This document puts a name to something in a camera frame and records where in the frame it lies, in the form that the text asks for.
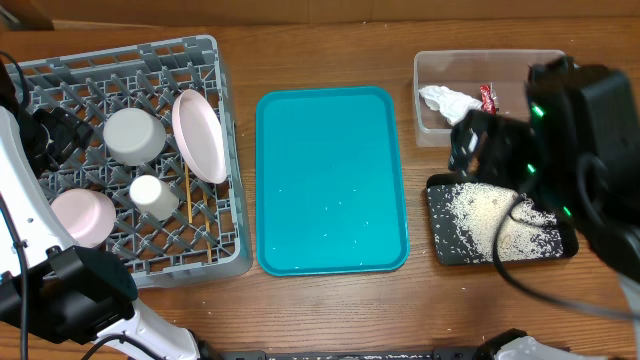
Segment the red snack wrapper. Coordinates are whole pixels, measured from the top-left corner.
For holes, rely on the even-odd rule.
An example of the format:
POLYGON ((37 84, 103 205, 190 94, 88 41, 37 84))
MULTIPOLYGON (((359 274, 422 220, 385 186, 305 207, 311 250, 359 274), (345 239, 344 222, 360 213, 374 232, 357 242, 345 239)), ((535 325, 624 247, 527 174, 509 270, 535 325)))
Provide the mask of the red snack wrapper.
POLYGON ((492 84, 485 84, 480 86, 480 93, 482 97, 481 109, 489 114, 495 115, 498 110, 498 97, 492 84))

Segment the white cup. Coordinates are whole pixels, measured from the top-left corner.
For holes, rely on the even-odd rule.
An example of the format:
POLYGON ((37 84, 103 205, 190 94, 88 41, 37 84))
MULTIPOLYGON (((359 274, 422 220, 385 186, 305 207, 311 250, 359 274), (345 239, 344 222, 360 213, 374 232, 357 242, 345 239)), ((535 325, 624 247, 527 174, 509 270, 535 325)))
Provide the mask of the white cup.
POLYGON ((137 177, 129 187, 129 196, 141 213, 166 220, 179 207, 179 198, 167 183, 152 175, 137 177))

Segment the grey white bowl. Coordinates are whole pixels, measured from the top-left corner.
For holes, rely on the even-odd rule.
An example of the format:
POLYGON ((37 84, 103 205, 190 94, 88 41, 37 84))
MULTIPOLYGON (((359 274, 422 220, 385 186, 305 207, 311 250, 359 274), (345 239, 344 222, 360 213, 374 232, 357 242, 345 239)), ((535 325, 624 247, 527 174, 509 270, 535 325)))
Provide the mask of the grey white bowl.
POLYGON ((163 151, 166 132, 162 123, 149 113, 125 108, 108 118, 103 137, 113 159, 124 165, 139 166, 163 151))

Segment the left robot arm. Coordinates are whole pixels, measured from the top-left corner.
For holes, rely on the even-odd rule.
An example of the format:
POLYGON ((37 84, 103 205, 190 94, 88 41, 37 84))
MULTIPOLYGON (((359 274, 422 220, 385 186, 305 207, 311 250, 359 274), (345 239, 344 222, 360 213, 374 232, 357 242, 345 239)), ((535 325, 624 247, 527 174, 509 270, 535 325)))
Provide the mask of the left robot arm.
POLYGON ((56 108, 27 110, 29 87, 1 71, 1 320, 29 338, 89 344, 91 358, 110 346, 131 359, 216 359, 191 330, 177 327, 138 298, 138 288, 115 254, 82 247, 55 216, 38 177, 56 170, 93 131, 56 108))

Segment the white napkin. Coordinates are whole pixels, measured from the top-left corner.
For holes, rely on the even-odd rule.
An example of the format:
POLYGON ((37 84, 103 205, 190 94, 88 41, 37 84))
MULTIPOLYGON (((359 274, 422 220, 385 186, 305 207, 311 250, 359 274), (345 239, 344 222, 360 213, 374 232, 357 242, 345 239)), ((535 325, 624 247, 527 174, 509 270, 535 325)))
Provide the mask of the white napkin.
POLYGON ((451 126, 462 121, 469 110, 481 110, 483 105, 480 100, 446 86, 427 85, 418 93, 429 109, 438 111, 451 126))

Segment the wooden chopstick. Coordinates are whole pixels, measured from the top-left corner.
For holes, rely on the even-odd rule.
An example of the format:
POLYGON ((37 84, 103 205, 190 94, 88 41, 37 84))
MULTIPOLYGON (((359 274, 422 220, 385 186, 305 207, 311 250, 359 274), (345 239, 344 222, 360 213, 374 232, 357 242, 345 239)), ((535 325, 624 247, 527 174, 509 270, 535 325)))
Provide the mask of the wooden chopstick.
MULTIPOLYGON (((205 210, 209 209, 208 206, 208 197, 206 192, 202 192, 202 201, 203 201, 203 206, 202 206, 202 213, 204 214, 204 221, 205 221, 205 228, 207 233, 210 232, 210 222, 209 222, 209 218, 206 215, 205 210)), ((207 240, 206 242, 206 246, 207 246, 207 259, 208 259, 208 263, 212 263, 212 247, 211 247, 211 243, 209 242, 209 240, 207 240)))
POLYGON ((185 192, 186 192, 186 203, 187 203, 187 215, 189 224, 193 223, 193 212, 192 212, 192 198, 191 198, 191 180, 190 180, 190 171, 189 166, 184 163, 184 174, 185 174, 185 192))

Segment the large white plate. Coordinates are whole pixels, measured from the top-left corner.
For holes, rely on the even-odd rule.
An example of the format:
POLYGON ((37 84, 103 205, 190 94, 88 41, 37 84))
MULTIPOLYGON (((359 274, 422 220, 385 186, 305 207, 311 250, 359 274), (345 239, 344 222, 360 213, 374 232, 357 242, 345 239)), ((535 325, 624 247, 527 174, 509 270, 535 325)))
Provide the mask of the large white plate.
POLYGON ((192 89, 183 91, 173 104, 171 125, 179 152, 195 176, 223 183, 227 167, 222 127, 206 98, 192 89))

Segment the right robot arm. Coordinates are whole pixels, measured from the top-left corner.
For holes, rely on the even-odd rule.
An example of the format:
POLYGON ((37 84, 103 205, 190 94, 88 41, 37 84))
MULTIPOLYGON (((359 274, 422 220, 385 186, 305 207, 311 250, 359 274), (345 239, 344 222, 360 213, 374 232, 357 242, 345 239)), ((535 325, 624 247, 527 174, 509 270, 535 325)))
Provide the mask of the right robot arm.
POLYGON ((531 298, 600 317, 639 322, 639 116, 620 70, 577 65, 570 56, 530 66, 529 120, 471 110, 451 131, 449 168, 463 179, 516 191, 588 241, 619 279, 626 312, 559 298, 508 273, 491 241, 492 262, 531 298))

